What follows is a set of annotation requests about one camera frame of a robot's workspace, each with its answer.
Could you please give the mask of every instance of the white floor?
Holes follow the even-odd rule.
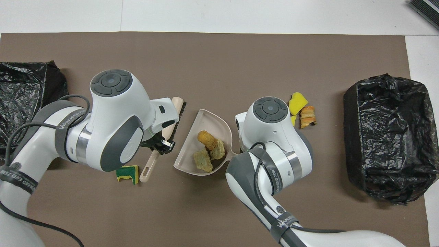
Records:
[[[405,35],[410,74],[439,119],[439,30],[406,0],[0,0],[1,33],[205,32]],[[439,183],[425,193],[439,246]]]

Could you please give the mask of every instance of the plastic bag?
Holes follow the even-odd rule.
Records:
[[[439,148],[432,105],[420,82],[388,74],[344,95],[349,180],[368,195],[406,204],[435,181]]]
[[[65,76],[54,61],[0,62],[0,89],[0,157],[4,158],[12,132],[31,122],[41,107],[67,95],[68,91]],[[20,137],[12,142],[12,151]]]

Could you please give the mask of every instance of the white robotic arm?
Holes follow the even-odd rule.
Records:
[[[274,97],[255,101],[236,116],[243,153],[229,162],[227,183],[282,246],[403,247],[379,232],[303,228],[274,198],[283,188],[311,172],[312,149],[296,132],[286,104]]]
[[[91,113],[89,106],[67,100],[48,104],[11,157],[7,152],[0,167],[0,247],[44,246],[28,222],[6,212],[26,217],[29,197],[53,159],[114,171],[132,159],[139,145],[161,154],[172,150],[174,143],[161,136],[163,128],[179,119],[169,98],[150,100],[140,81],[120,69],[96,75],[90,91]]]

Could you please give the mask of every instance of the beige dustpan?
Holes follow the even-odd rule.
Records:
[[[194,152],[200,151],[204,145],[197,140],[197,135],[200,131],[207,131],[215,138],[224,142],[225,157],[221,160],[212,160],[214,169],[211,172],[206,172],[197,169],[194,161]],[[180,171],[187,172],[192,175],[206,176],[219,170],[226,161],[230,160],[236,154],[232,152],[232,131],[229,125],[217,115],[200,109],[192,124],[191,130],[186,137],[186,140],[181,147],[180,153],[175,160],[174,167]]]

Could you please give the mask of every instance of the brown mat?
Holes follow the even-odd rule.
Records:
[[[287,101],[299,91],[316,107],[318,125],[303,133],[313,145],[313,172],[276,199],[304,227],[367,229],[403,244],[428,246],[424,198],[408,206],[378,203],[350,184],[345,169],[342,96],[355,82],[389,73],[409,78],[403,36],[206,33],[2,34],[0,61],[54,60],[71,94],[91,99],[100,71],[131,71],[150,98],[187,102],[174,152],[160,157],[150,181],[117,182],[114,172],[55,160],[29,202],[30,217],[63,227],[86,247],[278,246],[232,194],[224,176],[196,177],[173,168],[197,111],[207,109],[232,129],[234,116],[263,96]],[[150,150],[129,163],[143,168]],[[77,246],[36,227],[48,247]]]

